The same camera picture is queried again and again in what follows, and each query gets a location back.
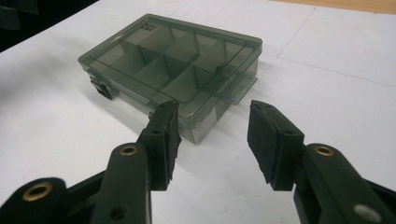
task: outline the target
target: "white table surface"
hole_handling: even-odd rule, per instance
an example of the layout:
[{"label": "white table surface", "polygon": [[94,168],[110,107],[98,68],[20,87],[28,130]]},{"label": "white table surface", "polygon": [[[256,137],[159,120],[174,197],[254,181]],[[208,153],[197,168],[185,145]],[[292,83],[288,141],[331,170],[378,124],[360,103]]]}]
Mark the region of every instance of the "white table surface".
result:
[{"label": "white table surface", "polygon": [[297,223],[292,192],[265,184],[246,138],[252,99],[276,106],[305,143],[341,150],[396,190],[396,16],[265,0],[102,0],[0,54],[0,204],[39,177],[68,187],[106,169],[149,119],[98,94],[77,58],[153,13],[263,40],[258,78],[200,146],[182,141],[154,223]]}]

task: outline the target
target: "brass insert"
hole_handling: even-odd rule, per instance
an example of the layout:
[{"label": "brass insert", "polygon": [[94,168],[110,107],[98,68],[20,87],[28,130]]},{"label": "brass insert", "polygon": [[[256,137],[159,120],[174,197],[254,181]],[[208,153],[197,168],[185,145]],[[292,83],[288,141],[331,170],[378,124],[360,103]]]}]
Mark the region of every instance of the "brass insert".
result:
[{"label": "brass insert", "polygon": [[137,147],[124,147],[120,150],[122,156],[132,156],[137,152]]},{"label": "brass insert", "polygon": [[334,155],[334,151],[331,150],[331,149],[328,148],[328,147],[323,147],[323,146],[321,146],[321,147],[315,147],[315,151],[316,151],[318,154],[322,155],[322,156],[332,156],[332,155]]},{"label": "brass insert", "polygon": [[23,200],[26,202],[33,202],[44,198],[52,191],[52,185],[50,182],[42,182],[33,185],[23,193]]}]

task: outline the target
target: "screw hole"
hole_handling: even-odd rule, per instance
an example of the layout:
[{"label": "screw hole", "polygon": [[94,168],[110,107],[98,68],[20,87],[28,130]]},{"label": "screw hole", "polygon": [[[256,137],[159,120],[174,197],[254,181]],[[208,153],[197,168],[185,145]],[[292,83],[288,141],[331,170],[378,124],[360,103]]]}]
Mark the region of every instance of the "screw hole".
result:
[{"label": "screw hole", "polygon": [[32,187],[30,187],[28,190],[26,190],[23,193],[22,198],[26,202],[33,202],[33,201],[39,200],[41,198],[44,198],[51,191],[52,191],[51,183],[50,182],[42,182],[42,183],[35,184]]},{"label": "screw hole", "polygon": [[115,207],[111,210],[110,217],[114,220],[121,220],[126,217],[128,210],[128,207],[125,205]]},{"label": "screw hole", "polygon": [[334,151],[328,147],[315,147],[315,151],[322,156],[332,156]]},{"label": "screw hole", "polygon": [[131,156],[137,152],[137,147],[125,147],[120,151],[122,156]]}]

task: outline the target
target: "gray translucent box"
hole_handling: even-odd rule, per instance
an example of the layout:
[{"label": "gray translucent box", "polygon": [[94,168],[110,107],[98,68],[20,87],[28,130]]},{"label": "gray translucent box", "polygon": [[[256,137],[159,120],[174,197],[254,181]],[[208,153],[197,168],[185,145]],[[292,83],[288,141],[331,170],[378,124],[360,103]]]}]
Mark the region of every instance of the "gray translucent box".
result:
[{"label": "gray translucent box", "polygon": [[180,102],[180,134],[199,144],[257,80],[259,38],[145,15],[78,58],[107,98],[146,114]]}]

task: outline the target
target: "plastic storage box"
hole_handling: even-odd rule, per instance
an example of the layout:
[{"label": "plastic storage box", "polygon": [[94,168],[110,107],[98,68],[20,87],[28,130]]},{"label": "plastic storage box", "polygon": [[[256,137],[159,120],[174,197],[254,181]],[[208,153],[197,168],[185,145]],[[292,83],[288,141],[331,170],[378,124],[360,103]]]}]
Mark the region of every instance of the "plastic storage box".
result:
[{"label": "plastic storage box", "polygon": [[78,61],[105,97],[146,114],[180,102],[180,134],[199,144],[257,80],[259,38],[145,15]]}]

